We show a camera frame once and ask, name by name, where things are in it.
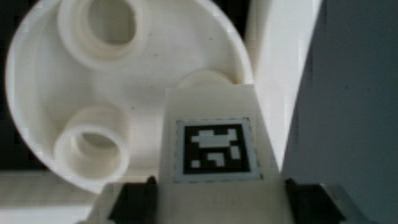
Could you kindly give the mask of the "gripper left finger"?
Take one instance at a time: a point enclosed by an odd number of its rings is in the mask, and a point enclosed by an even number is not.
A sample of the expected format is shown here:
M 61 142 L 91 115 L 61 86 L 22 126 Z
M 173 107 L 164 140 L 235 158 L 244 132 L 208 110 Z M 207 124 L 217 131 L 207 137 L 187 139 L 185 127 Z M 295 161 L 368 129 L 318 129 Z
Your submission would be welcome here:
M 157 224 L 157 178 L 103 187 L 88 218 L 77 224 Z

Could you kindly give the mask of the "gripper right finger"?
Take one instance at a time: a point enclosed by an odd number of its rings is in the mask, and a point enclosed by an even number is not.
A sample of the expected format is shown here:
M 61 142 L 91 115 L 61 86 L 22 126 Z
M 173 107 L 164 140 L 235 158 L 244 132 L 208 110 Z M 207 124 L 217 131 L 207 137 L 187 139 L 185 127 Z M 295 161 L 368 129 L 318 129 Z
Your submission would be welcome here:
M 340 185 L 285 181 L 295 224 L 374 224 Z

